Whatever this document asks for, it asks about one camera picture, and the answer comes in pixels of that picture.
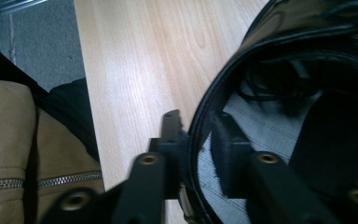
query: wooden table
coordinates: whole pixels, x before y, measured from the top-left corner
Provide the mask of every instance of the wooden table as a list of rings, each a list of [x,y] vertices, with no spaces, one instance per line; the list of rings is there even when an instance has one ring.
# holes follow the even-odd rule
[[[75,0],[107,189],[180,109],[185,130],[267,0]],[[184,223],[177,202],[168,221]]]

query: tan suede sleeve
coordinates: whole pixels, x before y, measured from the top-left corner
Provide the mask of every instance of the tan suede sleeve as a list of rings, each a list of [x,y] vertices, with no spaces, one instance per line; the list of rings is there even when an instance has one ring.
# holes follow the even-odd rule
[[[0,81],[0,179],[25,178],[34,136],[35,109],[29,89]],[[0,190],[0,223],[22,223],[23,189]]]

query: wood grain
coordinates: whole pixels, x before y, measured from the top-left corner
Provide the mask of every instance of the wood grain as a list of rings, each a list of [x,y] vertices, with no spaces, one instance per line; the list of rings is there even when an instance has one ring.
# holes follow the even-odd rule
[[[75,0],[104,184],[180,109],[185,130],[203,93],[267,0]],[[183,223],[169,203],[170,223]]]

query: black fabric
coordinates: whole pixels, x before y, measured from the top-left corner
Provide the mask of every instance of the black fabric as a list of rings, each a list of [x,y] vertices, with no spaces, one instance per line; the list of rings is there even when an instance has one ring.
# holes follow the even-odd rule
[[[52,89],[46,97],[35,97],[35,104],[62,123],[99,161],[97,141],[85,78]]]
[[[358,99],[326,92],[307,115],[289,164],[323,196],[358,188]]]

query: black glossy bag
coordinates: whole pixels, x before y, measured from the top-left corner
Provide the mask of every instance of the black glossy bag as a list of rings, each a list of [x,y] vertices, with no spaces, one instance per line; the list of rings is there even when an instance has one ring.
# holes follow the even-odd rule
[[[280,117],[269,125],[247,112],[252,107],[256,114]],[[295,146],[285,154],[289,166],[340,222],[358,223],[358,1],[272,0],[263,8],[193,118],[189,186],[182,195],[191,204],[184,209],[189,222],[221,222],[199,177],[199,153],[209,139],[214,110],[237,113],[233,117],[247,134],[254,128],[249,120],[285,135],[280,118],[301,118]],[[290,122],[283,125],[290,129]],[[253,144],[281,155],[273,148],[280,143],[266,147],[256,138],[250,136]],[[256,217],[266,219],[249,214],[252,221],[277,220],[256,210]]]

